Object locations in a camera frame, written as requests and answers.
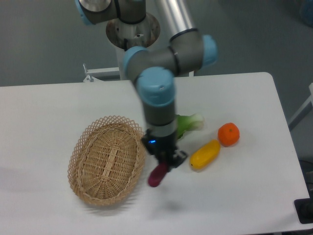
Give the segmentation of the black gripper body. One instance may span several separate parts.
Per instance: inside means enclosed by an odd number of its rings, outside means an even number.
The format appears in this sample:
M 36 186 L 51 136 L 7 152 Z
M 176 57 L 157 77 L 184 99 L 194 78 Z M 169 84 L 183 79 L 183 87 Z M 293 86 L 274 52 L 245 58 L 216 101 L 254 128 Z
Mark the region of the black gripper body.
M 159 157 L 159 163 L 166 162 L 167 158 L 173 154 L 173 152 L 177 149 L 176 142 L 177 142 L 177 132 L 174 131 L 173 133 L 163 136 L 157 137 L 155 136 L 151 129 L 147 129 L 146 136 L 150 136 L 152 138 L 156 138 L 157 141 L 157 156 Z

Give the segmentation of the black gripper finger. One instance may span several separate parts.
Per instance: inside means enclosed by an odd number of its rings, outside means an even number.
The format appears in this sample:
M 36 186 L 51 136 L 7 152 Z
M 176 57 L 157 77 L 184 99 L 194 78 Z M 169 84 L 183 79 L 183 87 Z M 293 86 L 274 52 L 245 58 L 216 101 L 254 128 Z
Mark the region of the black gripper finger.
M 185 151 L 176 149 L 173 154 L 167 158 L 168 172 L 179 167 L 187 158 L 188 154 Z
M 147 152 L 151 156 L 154 156 L 155 159 L 157 160 L 157 162 L 159 162 L 159 157 L 157 156 L 157 140 L 156 140 L 156 138 L 152 138 L 150 136 L 143 136 L 141 138 L 141 142 L 143 143 Z

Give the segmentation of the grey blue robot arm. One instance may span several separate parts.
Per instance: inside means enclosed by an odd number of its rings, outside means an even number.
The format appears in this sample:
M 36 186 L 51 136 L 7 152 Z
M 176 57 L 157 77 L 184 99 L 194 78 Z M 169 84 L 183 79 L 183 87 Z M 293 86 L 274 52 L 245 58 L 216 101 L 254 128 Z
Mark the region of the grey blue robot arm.
M 213 64 L 218 54 L 215 40 L 199 33 L 183 0 L 156 2 L 170 32 L 168 47 L 158 50 L 149 50 L 153 40 L 145 1 L 78 0 L 75 4 L 86 24 L 120 23 L 115 31 L 125 51 L 123 72 L 140 97 L 147 126 L 142 142 L 165 171 L 178 167 L 187 155 L 176 146 L 174 78 Z

